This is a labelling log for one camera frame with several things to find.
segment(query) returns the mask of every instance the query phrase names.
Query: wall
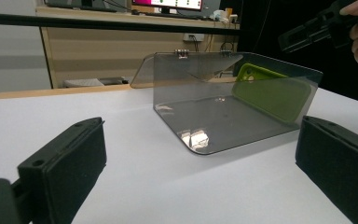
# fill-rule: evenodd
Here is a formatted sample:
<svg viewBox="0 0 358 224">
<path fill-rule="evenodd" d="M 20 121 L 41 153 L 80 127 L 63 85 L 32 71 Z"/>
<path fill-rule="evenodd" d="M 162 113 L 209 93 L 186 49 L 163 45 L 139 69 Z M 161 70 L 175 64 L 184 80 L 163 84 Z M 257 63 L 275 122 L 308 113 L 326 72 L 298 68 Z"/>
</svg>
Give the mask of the wall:
<svg viewBox="0 0 358 224">
<path fill-rule="evenodd" d="M 192 41 L 184 42 L 184 34 L 177 33 L 44 28 L 43 34 L 53 88 L 71 79 L 133 77 L 149 54 L 196 51 Z M 225 40 L 236 45 L 234 36 L 206 35 L 198 42 L 199 51 L 220 51 Z"/>
<path fill-rule="evenodd" d="M 0 0 L 0 13 L 34 16 L 34 0 Z M 39 29 L 0 25 L 0 92 L 50 89 Z"/>
</svg>

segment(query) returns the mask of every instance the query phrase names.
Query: cable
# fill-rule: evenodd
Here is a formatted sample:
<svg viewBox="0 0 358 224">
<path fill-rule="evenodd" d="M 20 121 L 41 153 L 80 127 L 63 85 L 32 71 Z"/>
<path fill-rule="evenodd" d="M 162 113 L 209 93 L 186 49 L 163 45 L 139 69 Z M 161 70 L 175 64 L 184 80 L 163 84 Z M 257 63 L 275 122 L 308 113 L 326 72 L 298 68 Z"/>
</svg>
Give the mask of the cable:
<svg viewBox="0 0 358 224">
<path fill-rule="evenodd" d="M 107 4 L 111 5 L 111 6 L 114 6 L 114 7 L 120 7 L 120 8 L 127 9 L 128 11 L 131 11 L 131 9 L 130 9 L 130 8 L 128 8 L 128 7 L 124 7 L 124 6 L 122 6 L 121 4 L 119 4 L 119 3 L 115 2 L 114 0 L 109 0 L 109 1 L 103 0 L 103 2 L 105 2 L 105 3 L 107 3 Z"/>
<path fill-rule="evenodd" d="M 178 9 L 176 9 L 176 12 L 179 14 L 179 15 L 182 15 L 182 16 L 185 16 L 182 12 L 180 12 Z"/>
<path fill-rule="evenodd" d="M 210 37 L 210 39 L 208 41 L 208 45 L 206 46 L 204 52 L 206 52 L 206 50 L 212 45 L 213 35 L 209 35 L 209 37 Z"/>
<path fill-rule="evenodd" d="M 223 42 L 223 44 L 220 46 L 220 51 L 226 50 L 226 44 L 230 44 L 231 50 L 234 51 L 234 43 L 232 42 Z"/>
<path fill-rule="evenodd" d="M 270 5 L 271 5 L 271 0 L 268 0 L 267 10 L 266 10 L 266 16 L 264 17 L 263 24 L 261 25 L 260 33 L 258 34 L 258 38 L 257 38 L 257 40 L 255 41 L 255 46 L 254 46 L 254 48 L 252 49 L 252 52 L 255 52 L 255 50 L 257 49 L 258 42 L 260 41 L 261 35 L 262 35 L 262 33 L 263 33 L 263 30 L 264 30 L 264 26 L 266 25 L 267 16 L 269 15 L 269 6 L 270 6 Z"/>
<path fill-rule="evenodd" d="M 194 35 L 190 35 L 189 37 L 193 39 L 196 52 L 199 52 L 199 43 L 197 42 L 197 38 Z"/>
</svg>

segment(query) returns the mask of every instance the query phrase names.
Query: black device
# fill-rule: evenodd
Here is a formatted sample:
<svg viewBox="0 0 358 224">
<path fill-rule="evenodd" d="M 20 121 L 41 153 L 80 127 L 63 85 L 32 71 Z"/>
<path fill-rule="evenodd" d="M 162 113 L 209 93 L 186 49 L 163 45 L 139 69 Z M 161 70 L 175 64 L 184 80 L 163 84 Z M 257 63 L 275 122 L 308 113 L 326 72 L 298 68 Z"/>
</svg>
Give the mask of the black device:
<svg viewBox="0 0 358 224">
<path fill-rule="evenodd" d="M 131 15 L 139 15 L 141 12 L 138 9 L 131 10 Z"/>
<path fill-rule="evenodd" d="M 0 223 L 71 223 L 105 165 L 102 119 L 72 125 L 0 178 Z"/>
<path fill-rule="evenodd" d="M 170 13 L 156 13 L 156 12 L 144 12 L 146 16 L 154 16 L 161 18 L 174 18 L 174 19 L 184 19 L 184 20 L 202 20 L 200 16 L 187 16 L 181 14 L 170 14 Z"/>
<path fill-rule="evenodd" d="M 83 7 L 92 7 L 92 0 L 81 0 L 81 5 Z"/>
<path fill-rule="evenodd" d="M 326 38 L 331 38 L 336 49 L 350 44 L 349 31 L 358 23 L 358 16 L 341 16 L 339 11 L 351 3 L 353 0 L 337 0 L 314 19 L 280 35 L 281 50 L 292 52 Z"/>
<path fill-rule="evenodd" d="M 358 134 L 305 116 L 296 164 L 350 221 L 358 223 Z"/>
</svg>

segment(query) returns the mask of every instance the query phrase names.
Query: wooden desk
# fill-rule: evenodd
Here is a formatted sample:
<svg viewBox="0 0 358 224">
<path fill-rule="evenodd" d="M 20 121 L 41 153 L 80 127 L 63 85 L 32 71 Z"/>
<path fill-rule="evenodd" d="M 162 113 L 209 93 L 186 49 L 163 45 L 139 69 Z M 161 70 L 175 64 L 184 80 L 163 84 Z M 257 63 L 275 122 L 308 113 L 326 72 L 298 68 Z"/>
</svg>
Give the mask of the wooden desk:
<svg viewBox="0 0 358 224">
<path fill-rule="evenodd" d="M 136 20 L 135 16 L 132 18 L 132 22 L 128 21 L 115 21 L 113 18 L 119 17 L 121 15 L 128 15 L 126 13 L 115 14 L 113 18 L 108 19 L 98 19 L 94 20 L 93 18 L 71 18 L 70 16 L 63 15 L 49 15 L 42 16 L 42 11 L 39 8 L 40 12 L 37 16 L 21 16 L 21 15 L 10 15 L 10 14 L 0 14 L 0 24 L 1 25 L 19 25 L 19 26 L 37 26 L 37 27 L 61 27 L 61 28 L 76 28 L 76 29 L 99 29 L 99 30 L 127 30 L 127 31 L 150 31 L 150 32 L 169 32 L 169 33 L 202 33 L 202 34 L 214 34 L 214 35 L 239 35 L 240 27 L 234 26 L 225 26 L 220 27 L 217 25 L 218 22 L 212 22 L 208 27 L 205 27 L 204 24 L 207 21 L 197 21 L 199 25 L 190 25 L 183 24 L 164 24 L 158 22 L 142 22 L 142 20 Z"/>
<path fill-rule="evenodd" d="M 66 95 L 66 94 L 91 93 L 91 92 L 102 92 L 102 91 L 124 91 L 130 89 L 131 89 L 130 84 L 126 84 L 126 85 L 79 87 L 79 88 L 65 88 L 65 89 L 54 89 L 54 90 L 40 90 L 40 91 L 6 91 L 6 92 L 0 92 L 0 99 Z"/>
<path fill-rule="evenodd" d="M 42 27 L 42 37 L 48 58 L 48 69 L 53 88 L 62 88 L 67 79 L 133 77 L 143 59 L 155 52 L 173 52 L 175 49 L 196 51 L 194 42 L 184 42 L 183 33 L 197 29 L 197 34 L 212 31 L 239 31 L 239 25 L 220 21 L 193 21 L 158 18 L 130 13 L 80 11 L 57 7 L 38 7 L 38 17 L 56 19 L 113 21 L 129 24 L 128 30 L 62 29 Z M 166 26 L 163 32 L 155 32 L 155 25 Z M 145 27 L 132 30 L 132 26 Z M 236 36 L 206 35 L 198 42 L 200 51 L 220 51 L 227 42 L 234 43 Z"/>
</svg>

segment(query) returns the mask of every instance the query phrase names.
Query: computer monitor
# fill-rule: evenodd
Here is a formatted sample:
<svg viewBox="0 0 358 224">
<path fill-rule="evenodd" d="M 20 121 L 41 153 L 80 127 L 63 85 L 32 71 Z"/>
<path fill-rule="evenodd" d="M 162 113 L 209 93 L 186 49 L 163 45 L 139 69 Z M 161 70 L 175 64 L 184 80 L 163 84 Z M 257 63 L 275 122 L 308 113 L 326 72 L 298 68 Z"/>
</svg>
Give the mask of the computer monitor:
<svg viewBox="0 0 358 224">
<path fill-rule="evenodd" d="M 134 6 L 160 7 L 161 13 L 169 14 L 170 9 L 201 11 L 202 0 L 132 0 Z"/>
<path fill-rule="evenodd" d="M 177 10 L 179 14 L 187 16 L 201 16 L 210 17 L 213 13 L 219 9 L 220 0 L 203 0 L 201 11 L 189 11 L 189 10 Z"/>
</svg>

